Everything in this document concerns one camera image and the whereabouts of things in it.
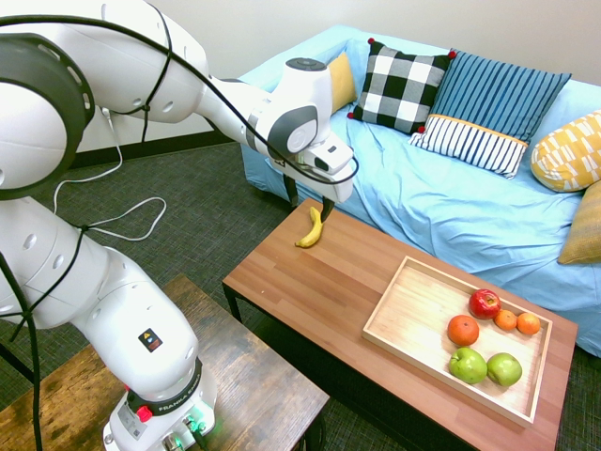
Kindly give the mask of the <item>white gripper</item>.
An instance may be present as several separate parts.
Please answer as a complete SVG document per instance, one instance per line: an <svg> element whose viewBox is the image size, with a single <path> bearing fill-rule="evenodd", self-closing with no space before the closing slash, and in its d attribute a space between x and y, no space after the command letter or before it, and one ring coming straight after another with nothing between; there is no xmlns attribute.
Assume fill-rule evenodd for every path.
<svg viewBox="0 0 601 451"><path fill-rule="evenodd" d="M352 194L354 169L350 163L335 174L328 174L308 164L291 165L284 161L275 161L275 168L283 173L286 194L292 208L299 205L298 184L322 196L321 222L327 220L336 202L345 202Z"/></svg>

